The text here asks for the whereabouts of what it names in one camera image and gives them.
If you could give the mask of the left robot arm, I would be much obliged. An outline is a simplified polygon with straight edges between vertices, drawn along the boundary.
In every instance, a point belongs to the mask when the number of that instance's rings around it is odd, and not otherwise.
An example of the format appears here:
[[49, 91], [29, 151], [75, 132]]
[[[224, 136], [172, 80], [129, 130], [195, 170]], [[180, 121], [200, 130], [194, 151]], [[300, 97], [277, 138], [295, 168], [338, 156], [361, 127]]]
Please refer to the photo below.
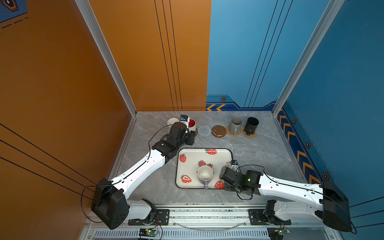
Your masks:
[[96, 185], [91, 210], [110, 230], [127, 220], [140, 220], [145, 224], [155, 221], [157, 208], [152, 202], [147, 199], [130, 201], [129, 197], [146, 178], [175, 157], [180, 147], [194, 144], [195, 134], [187, 122], [176, 122], [170, 127], [169, 133], [150, 147], [134, 166]]

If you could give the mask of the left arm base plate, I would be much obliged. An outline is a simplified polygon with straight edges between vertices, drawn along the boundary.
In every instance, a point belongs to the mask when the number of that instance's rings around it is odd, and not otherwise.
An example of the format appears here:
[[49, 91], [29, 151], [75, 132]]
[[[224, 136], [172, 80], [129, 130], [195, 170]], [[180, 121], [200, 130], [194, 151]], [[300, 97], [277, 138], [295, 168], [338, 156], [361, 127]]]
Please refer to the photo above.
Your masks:
[[160, 224], [161, 226], [167, 226], [170, 219], [170, 210], [169, 209], [159, 209], [155, 213], [151, 213], [147, 219], [140, 220], [134, 219], [129, 220], [129, 226], [155, 226]]

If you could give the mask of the black mug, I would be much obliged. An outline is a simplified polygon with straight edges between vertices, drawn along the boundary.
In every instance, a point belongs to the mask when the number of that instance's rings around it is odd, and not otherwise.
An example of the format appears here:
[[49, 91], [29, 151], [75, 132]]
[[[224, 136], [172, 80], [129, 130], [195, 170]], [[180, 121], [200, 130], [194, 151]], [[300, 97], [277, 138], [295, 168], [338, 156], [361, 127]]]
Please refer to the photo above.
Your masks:
[[254, 117], [249, 117], [246, 121], [244, 132], [246, 135], [250, 136], [256, 132], [256, 129], [259, 125], [259, 120]]

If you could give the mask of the light blue mug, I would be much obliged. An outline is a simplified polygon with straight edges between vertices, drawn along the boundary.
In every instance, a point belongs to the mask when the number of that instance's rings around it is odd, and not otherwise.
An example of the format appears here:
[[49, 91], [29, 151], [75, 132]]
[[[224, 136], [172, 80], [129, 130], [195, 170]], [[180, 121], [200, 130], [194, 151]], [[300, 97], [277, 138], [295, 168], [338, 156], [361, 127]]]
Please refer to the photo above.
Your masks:
[[170, 118], [167, 121], [167, 125], [173, 125], [175, 123], [178, 123], [179, 121], [180, 121], [180, 119], [178, 119], [178, 118]]

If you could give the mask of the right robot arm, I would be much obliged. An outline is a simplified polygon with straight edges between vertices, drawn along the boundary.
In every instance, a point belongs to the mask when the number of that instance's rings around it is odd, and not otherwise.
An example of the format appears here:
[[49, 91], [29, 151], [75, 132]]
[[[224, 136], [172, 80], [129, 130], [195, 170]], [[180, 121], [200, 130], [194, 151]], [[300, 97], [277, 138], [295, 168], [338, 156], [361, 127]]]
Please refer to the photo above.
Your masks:
[[226, 191], [271, 196], [264, 216], [271, 225], [288, 225], [293, 220], [322, 222], [341, 232], [352, 232], [348, 197], [333, 183], [304, 184], [278, 179], [258, 171], [245, 174], [222, 167], [220, 180]]

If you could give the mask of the red interior white mug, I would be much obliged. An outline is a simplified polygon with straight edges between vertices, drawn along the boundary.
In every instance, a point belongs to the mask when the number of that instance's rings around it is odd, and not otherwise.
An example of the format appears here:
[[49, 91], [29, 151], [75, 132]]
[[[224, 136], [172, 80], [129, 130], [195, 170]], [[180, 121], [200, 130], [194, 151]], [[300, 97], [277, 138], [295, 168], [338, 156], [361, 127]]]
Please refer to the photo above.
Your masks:
[[194, 119], [190, 119], [189, 121], [189, 130], [191, 132], [196, 132], [196, 121]]

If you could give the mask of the grey mug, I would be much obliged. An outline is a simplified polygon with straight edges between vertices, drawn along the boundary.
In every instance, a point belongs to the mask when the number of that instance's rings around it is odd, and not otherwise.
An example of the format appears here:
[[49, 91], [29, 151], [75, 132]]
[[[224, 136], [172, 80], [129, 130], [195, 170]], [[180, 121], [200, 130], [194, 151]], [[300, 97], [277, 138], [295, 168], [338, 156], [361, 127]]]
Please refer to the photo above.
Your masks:
[[239, 117], [233, 117], [229, 125], [229, 133], [237, 136], [242, 128], [243, 120]]

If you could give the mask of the blue grey woven coaster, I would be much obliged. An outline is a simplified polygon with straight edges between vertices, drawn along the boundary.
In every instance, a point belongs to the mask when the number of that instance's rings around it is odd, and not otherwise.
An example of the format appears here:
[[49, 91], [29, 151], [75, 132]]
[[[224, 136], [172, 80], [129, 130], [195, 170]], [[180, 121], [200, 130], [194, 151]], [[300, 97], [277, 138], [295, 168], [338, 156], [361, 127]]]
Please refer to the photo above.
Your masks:
[[211, 134], [212, 134], [212, 129], [207, 125], [200, 126], [198, 128], [198, 135], [200, 137], [206, 138], [206, 137], [209, 137]]

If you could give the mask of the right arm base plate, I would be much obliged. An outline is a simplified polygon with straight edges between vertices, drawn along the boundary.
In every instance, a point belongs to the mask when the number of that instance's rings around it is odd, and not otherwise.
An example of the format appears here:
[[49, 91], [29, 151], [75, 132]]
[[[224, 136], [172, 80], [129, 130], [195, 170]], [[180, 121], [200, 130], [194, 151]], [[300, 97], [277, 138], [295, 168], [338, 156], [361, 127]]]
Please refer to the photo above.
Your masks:
[[262, 209], [250, 209], [248, 210], [249, 219], [252, 226], [255, 225], [291, 225], [291, 220], [283, 221], [275, 216], [274, 211], [267, 211]]

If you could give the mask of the paw shaped wooden coaster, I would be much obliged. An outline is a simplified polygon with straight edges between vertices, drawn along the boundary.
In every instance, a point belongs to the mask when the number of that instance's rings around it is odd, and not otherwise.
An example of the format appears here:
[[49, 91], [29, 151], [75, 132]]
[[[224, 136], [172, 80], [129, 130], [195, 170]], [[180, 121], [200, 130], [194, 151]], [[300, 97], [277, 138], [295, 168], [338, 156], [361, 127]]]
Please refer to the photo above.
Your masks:
[[257, 133], [256, 133], [256, 132], [247, 135], [247, 133], [245, 132], [245, 130], [244, 130], [244, 129], [241, 129], [241, 133], [242, 133], [242, 134], [244, 135], [244, 137], [247, 138], [247, 139], [254, 139], [254, 138], [257, 137]]

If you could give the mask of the dark brown worn coaster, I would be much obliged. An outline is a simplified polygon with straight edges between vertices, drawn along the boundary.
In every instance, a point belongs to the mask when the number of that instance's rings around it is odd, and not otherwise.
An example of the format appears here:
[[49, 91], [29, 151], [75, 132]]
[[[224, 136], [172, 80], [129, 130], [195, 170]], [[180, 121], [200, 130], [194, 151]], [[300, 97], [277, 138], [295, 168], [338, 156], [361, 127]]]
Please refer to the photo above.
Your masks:
[[216, 125], [212, 127], [212, 135], [216, 138], [223, 138], [227, 134], [225, 127]]

